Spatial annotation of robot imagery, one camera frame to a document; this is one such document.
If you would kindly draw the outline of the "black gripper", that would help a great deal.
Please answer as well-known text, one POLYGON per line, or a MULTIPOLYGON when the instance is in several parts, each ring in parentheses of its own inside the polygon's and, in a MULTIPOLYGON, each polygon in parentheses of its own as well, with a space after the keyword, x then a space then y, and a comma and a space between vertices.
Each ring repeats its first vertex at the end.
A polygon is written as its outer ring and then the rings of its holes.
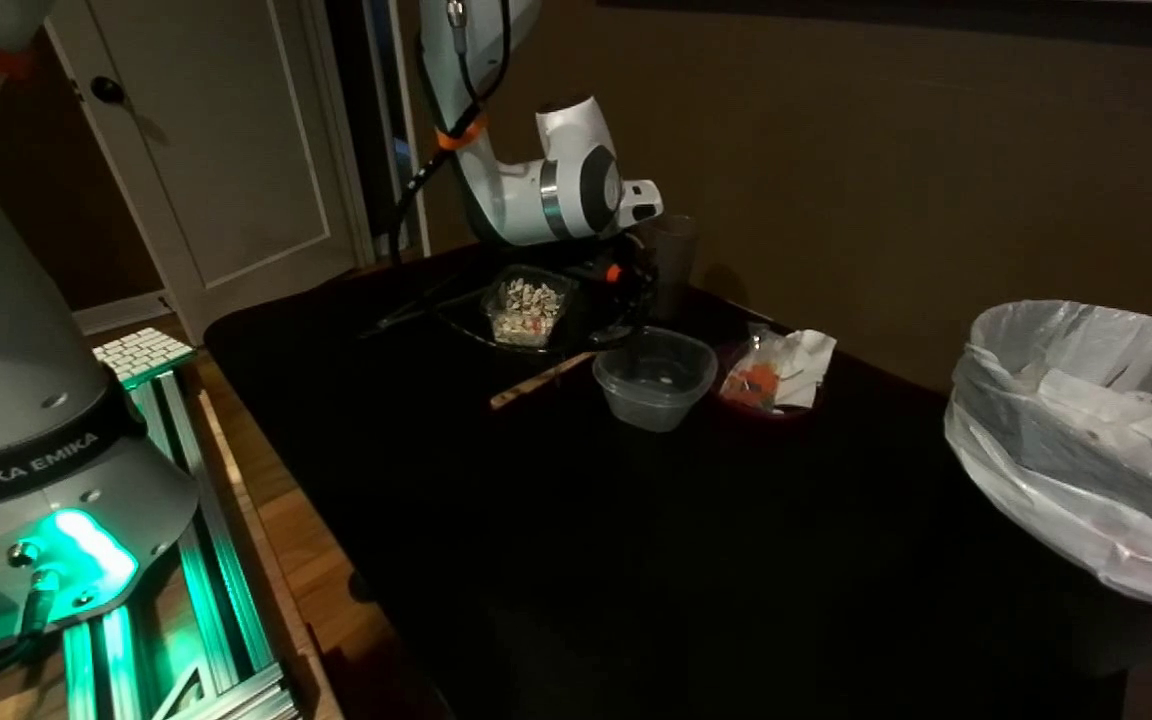
POLYGON ((656 303, 656 251, 636 235, 607 240, 593 259, 577 266, 593 339, 633 337, 656 303))

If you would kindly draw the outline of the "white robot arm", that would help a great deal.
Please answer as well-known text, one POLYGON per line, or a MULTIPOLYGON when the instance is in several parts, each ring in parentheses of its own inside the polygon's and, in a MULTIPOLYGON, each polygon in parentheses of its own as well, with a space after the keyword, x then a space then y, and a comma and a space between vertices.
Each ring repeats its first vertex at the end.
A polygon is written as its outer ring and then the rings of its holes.
MULTIPOLYGON (((0 0, 0 86, 30 66, 56 0, 0 0)), ((605 240, 664 207, 616 168, 596 102, 534 116, 539 156, 502 164, 484 105, 539 0, 421 0, 421 71, 493 235, 510 248, 605 240)), ((60 288, 0 206, 0 659, 119 609, 197 515, 189 471, 150 450, 129 390, 97 360, 60 288)))

